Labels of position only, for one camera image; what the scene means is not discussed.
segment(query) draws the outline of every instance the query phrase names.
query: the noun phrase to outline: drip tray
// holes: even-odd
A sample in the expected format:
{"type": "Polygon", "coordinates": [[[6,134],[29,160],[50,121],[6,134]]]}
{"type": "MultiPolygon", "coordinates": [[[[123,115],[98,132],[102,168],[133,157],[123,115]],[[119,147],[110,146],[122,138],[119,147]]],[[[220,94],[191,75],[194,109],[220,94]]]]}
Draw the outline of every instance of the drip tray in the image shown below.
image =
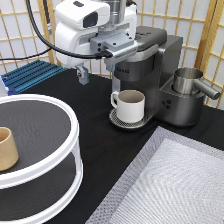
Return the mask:
{"type": "Polygon", "coordinates": [[[145,113],[142,120],[136,123],[125,123],[117,118],[116,109],[111,110],[109,114],[109,119],[111,123],[117,128],[123,129],[125,131],[135,131],[137,129],[143,128],[152,119],[153,115],[150,113],[145,113]]]}

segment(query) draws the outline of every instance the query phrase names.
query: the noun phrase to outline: coffee cup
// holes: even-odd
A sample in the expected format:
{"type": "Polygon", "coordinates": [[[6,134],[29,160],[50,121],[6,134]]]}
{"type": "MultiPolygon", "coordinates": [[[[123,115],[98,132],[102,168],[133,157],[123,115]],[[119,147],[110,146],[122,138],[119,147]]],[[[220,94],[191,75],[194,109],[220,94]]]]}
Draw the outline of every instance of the coffee cup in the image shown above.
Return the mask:
{"type": "Polygon", "coordinates": [[[12,167],[18,160],[19,155],[12,131],[0,127],[0,171],[12,167]]]}
{"type": "Polygon", "coordinates": [[[111,104],[116,109],[117,118],[125,123],[136,123],[144,117],[145,96],[139,91],[115,91],[111,94],[111,104]]]}

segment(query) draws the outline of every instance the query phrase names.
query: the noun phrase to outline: table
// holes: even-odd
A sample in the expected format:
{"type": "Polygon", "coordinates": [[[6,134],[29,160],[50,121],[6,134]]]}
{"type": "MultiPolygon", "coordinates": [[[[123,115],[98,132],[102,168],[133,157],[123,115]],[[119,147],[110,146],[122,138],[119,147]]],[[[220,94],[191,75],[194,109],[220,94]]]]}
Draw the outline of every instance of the table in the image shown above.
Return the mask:
{"type": "Polygon", "coordinates": [[[224,150],[224,111],[205,106],[201,121],[191,128],[154,120],[137,132],[116,129],[108,119],[111,85],[109,79],[90,75],[90,83],[83,86],[75,70],[67,70],[24,92],[64,101],[80,124],[83,182],[72,202],[49,224],[85,223],[158,126],[224,150]]]}

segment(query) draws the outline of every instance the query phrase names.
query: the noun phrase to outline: metal pitcher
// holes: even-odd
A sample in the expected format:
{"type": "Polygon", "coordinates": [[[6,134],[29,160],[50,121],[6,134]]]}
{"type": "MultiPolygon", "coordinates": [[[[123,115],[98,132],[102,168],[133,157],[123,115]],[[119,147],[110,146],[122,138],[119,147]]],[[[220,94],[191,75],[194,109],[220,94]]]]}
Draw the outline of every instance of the metal pitcher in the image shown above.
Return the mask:
{"type": "Polygon", "coordinates": [[[196,68],[179,68],[175,71],[173,89],[181,94],[193,95],[199,91],[213,100],[220,97],[220,92],[203,81],[203,72],[196,68]]]}

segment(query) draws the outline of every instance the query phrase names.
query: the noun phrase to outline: metal mesh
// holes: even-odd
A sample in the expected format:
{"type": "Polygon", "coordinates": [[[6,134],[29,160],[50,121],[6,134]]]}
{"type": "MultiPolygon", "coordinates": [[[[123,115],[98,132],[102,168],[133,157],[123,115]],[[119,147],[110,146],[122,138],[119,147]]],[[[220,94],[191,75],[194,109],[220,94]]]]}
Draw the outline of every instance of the metal mesh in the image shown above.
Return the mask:
{"type": "Polygon", "coordinates": [[[120,119],[118,119],[117,115],[116,115],[116,109],[113,109],[110,112],[109,118],[110,118],[110,121],[112,122],[112,124],[117,126],[118,128],[134,130],[134,129],[144,127],[150,121],[150,119],[152,118],[152,115],[149,113],[145,113],[145,116],[143,117],[142,120],[140,120],[136,123],[129,124],[129,123],[125,123],[125,122],[121,121],[120,119]]]}
{"type": "Polygon", "coordinates": [[[86,224],[107,224],[109,222],[125,195],[165,138],[224,160],[224,152],[159,127],[136,158],[131,162],[86,224]]]}
{"type": "Polygon", "coordinates": [[[222,223],[223,169],[223,160],[165,139],[109,223],[222,223]]]}

